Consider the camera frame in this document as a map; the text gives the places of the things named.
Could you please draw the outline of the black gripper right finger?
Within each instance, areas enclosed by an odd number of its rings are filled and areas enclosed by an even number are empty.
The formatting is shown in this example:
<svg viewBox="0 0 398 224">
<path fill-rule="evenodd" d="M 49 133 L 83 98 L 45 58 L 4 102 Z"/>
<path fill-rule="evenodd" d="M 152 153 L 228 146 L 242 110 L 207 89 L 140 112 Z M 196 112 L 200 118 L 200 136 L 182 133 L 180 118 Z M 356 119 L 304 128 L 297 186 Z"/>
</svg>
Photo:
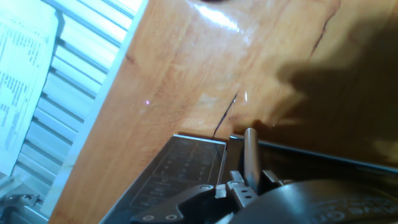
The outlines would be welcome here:
<svg viewBox="0 0 398 224">
<path fill-rule="evenodd" d="M 278 176 L 276 176 L 271 170 L 263 170 L 262 172 L 267 180 L 267 184 L 271 185 L 272 187 L 282 187 L 293 182 L 292 179 L 278 178 Z"/>
</svg>

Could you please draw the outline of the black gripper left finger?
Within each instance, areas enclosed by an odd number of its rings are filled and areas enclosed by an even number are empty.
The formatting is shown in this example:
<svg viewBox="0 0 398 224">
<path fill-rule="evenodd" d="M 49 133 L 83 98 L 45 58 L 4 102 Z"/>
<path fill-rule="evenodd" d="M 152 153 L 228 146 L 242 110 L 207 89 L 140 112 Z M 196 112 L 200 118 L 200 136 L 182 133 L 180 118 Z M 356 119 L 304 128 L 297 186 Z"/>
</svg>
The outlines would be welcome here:
<svg viewBox="0 0 398 224">
<path fill-rule="evenodd" d="M 131 217 L 131 223 L 228 224 L 259 196 L 241 174 L 230 172 L 232 180 L 216 186 L 197 185 Z"/>
</svg>

